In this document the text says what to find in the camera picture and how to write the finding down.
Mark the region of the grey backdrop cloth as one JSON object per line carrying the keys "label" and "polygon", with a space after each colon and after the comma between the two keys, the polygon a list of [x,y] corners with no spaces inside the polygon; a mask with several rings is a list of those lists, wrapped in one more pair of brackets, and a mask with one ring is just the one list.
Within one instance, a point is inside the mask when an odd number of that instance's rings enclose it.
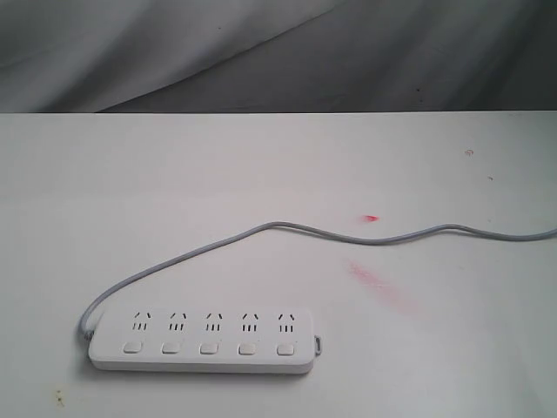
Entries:
{"label": "grey backdrop cloth", "polygon": [[4,1],[4,112],[552,110],[553,1]]}

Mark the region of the white five-outlet power strip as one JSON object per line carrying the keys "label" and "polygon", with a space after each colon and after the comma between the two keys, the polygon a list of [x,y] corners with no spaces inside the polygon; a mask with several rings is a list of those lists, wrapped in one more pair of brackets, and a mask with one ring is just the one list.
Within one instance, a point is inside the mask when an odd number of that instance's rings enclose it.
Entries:
{"label": "white five-outlet power strip", "polygon": [[306,374],[322,352],[311,313],[293,307],[112,307],[88,355],[103,370]]}

